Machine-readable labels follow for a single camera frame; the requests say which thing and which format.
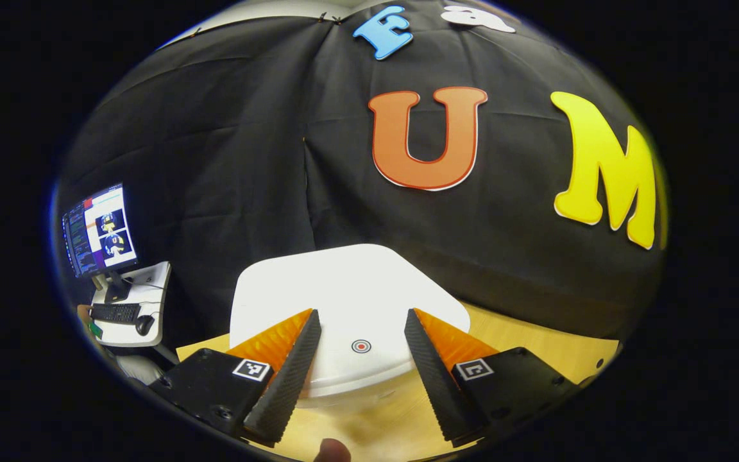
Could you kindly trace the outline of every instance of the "white container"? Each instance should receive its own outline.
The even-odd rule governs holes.
[[[230,348],[307,308],[319,311],[321,338],[296,407],[325,413],[367,409],[419,380],[404,337],[411,308],[470,328],[463,305],[401,255],[359,244],[245,269],[232,302]]]

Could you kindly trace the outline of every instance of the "wooden table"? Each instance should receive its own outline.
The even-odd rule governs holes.
[[[461,303],[470,314],[472,336],[499,351],[528,348],[576,384],[606,368],[618,351],[618,340],[566,334]],[[199,348],[227,351],[229,336],[177,348],[176,353],[184,360]],[[349,448],[354,462],[423,459],[474,445],[452,448],[451,443],[443,441],[417,371],[399,381],[401,386],[395,393],[363,413],[334,417],[311,409],[296,409],[275,448],[253,445],[281,456],[312,460],[323,438],[335,438]]]

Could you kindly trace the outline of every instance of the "letter m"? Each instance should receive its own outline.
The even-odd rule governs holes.
[[[561,91],[552,93],[551,99],[566,113],[572,127],[572,176],[569,189],[555,197],[557,214],[596,225],[603,216],[597,197],[599,176],[603,176],[609,225],[614,231],[621,227],[637,195],[627,236],[642,248],[651,249],[656,200],[654,164],[643,135],[630,125],[624,154],[612,128],[593,103]]]

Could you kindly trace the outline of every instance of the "green object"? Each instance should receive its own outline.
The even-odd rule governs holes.
[[[102,334],[105,333],[105,331],[103,331],[101,327],[98,327],[93,321],[90,322],[90,325],[88,325],[88,327],[90,327],[90,332],[93,332],[93,334],[99,337],[99,339],[101,339]]]

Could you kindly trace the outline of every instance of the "black keyboard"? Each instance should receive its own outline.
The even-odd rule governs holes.
[[[135,319],[139,317],[139,310],[141,310],[140,304],[94,304],[90,310],[90,317],[117,324],[135,324]]]

